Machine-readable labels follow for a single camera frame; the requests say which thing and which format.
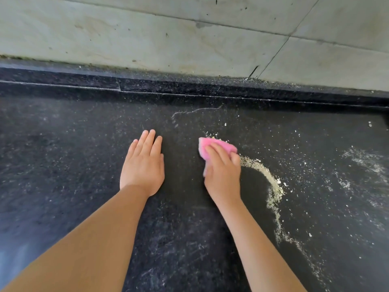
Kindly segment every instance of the person's right arm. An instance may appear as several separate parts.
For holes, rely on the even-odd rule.
[[[210,156],[205,186],[227,223],[253,292],[306,291],[240,198],[240,157],[217,144]]]

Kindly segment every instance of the pink cloth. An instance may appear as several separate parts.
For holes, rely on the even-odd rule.
[[[235,153],[238,152],[238,149],[236,147],[234,147],[232,144],[229,144],[229,143],[222,141],[220,139],[200,137],[198,139],[198,152],[200,153],[200,156],[206,161],[209,160],[209,155],[205,151],[205,147],[209,146],[211,143],[216,143],[216,144],[220,145],[222,148],[225,149],[225,151],[228,153],[228,155],[230,155],[231,152],[235,152]]]

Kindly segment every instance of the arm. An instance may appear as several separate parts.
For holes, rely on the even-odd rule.
[[[240,198],[240,158],[217,144],[206,147],[205,186],[227,223],[253,292],[304,292],[298,278]]]
[[[162,137],[144,131],[128,150],[120,191],[28,265],[3,292],[122,291],[140,214],[165,178]]]

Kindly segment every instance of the person's left arm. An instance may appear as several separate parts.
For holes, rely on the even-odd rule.
[[[162,137],[144,131],[128,150],[120,191],[28,265],[3,292],[120,292],[148,197],[165,178]]]

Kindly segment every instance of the white marble tile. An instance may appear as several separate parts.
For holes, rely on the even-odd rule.
[[[389,52],[389,0],[319,0],[295,37]]]
[[[63,0],[0,0],[0,54],[247,77],[287,37]]]
[[[289,38],[262,80],[389,91],[389,54]]]
[[[293,32],[317,0],[77,0],[157,15],[255,29]]]

